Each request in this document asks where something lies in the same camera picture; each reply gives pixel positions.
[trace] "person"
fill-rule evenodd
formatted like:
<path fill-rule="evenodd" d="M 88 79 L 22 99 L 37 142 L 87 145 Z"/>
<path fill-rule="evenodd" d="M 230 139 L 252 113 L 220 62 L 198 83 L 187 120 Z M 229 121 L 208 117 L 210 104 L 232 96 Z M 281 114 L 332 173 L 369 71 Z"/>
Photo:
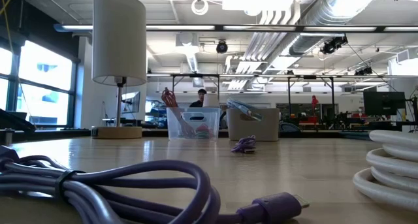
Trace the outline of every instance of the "person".
<path fill-rule="evenodd" d="M 200 89 L 197 94 L 199 95 L 199 100 L 191 103 L 189 107 L 203 107 L 204 95 L 207 94 L 207 92 L 204 89 Z"/>

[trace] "window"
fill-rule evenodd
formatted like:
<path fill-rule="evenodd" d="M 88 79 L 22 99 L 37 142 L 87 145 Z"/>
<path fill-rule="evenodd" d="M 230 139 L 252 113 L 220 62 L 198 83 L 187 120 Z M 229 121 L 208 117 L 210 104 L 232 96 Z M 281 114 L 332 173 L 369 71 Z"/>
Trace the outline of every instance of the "window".
<path fill-rule="evenodd" d="M 8 81 L 0 79 L 0 109 L 6 110 Z"/>
<path fill-rule="evenodd" d="M 12 52 L 0 48 L 0 73 L 10 74 L 12 69 Z"/>
<path fill-rule="evenodd" d="M 19 86 L 16 111 L 27 112 L 26 120 L 34 124 L 66 125 L 68 101 L 66 93 L 22 84 Z"/>
<path fill-rule="evenodd" d="M 59 89 L 71 88 L 72 61 L 30 41 L 20 54 L 19 77 Z"/>

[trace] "cable plug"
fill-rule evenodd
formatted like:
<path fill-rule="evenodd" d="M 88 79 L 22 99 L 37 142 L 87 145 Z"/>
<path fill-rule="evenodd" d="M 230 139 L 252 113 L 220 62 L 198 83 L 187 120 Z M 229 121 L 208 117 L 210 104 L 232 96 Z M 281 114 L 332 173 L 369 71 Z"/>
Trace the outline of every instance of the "cable plug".
<path fill-rule="evenodd" d="M 309 204 L 299 196 L 283 192 L 253 200 L 249 206 L 238 209 L 245 224 L 275 224 L 298 216 Z"/>
<path fill-rule="evenodd" d="M 4 164 L 6 162 L 13 161 L 19 161 L 19 155 L 16 153 L 16 151 L 6 146 L 0 146 L 0 172 L 3 172 L 5 170 Z"/>

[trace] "window frame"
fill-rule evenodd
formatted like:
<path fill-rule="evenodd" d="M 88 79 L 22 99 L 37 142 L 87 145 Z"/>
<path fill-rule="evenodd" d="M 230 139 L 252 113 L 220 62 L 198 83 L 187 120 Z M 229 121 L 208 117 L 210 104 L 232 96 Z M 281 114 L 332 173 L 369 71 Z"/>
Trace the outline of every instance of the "window frame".
<path fill-rule="evenodd" d="M 0 48 L 10 51 L 10 48 L 6 46 L 0 46 Z M 49 49 L 49 51 L 54 52 L 58 55 L 61 55 L 59 52 L 55 52 L 54 50 Z M 60 89 L 54 86 L 49 86 L 48 84 L 40 84 L 34 81 L 19 78 L 18 75 L 19 75 L 20 58 L 21 58 L 21 52 L 20 52 L 20 49 L 18 49 L 18 52 L 14 52 L 12 54 L 12 68 L 10 70 L 10 74 L 0 73 L 0 78 L 8 80 L 6 110 L 16 111 L 17 109 L 19 83 L 27 84 L 27 85 L 35 86 L 35 87 L 40 87 L 40 88 L 44 88 L 44 89 L 48 89 L 48 90 L 52 90 L 52 91 L 56 91 L 60 93 L 66 93 L 69 96 L 68 109 L 67 109 L 67 124 L 66 125 L 36 124 L 36 126 L 42 127 L 42 128 L 72 128 L 74 127 L 76 77 L 77 77 L 76 75 L 77 75 L 77 69 L 78 69 L 78 62 L 75 62 L 73 59 L 70 59 L 72 62 L 71 86 L 70 86 L 70 90 L 64 90 L 64 89 Z"/>

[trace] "lamp base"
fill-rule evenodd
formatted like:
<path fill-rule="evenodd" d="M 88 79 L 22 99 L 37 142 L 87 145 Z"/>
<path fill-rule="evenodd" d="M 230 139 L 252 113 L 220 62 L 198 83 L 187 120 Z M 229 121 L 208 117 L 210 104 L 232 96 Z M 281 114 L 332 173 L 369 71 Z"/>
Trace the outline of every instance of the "lamp base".
<path fill-rule="evenodd" d="M 135 139 L 142 138 L 142 127 L 93 127 L 94 139 Z"/>

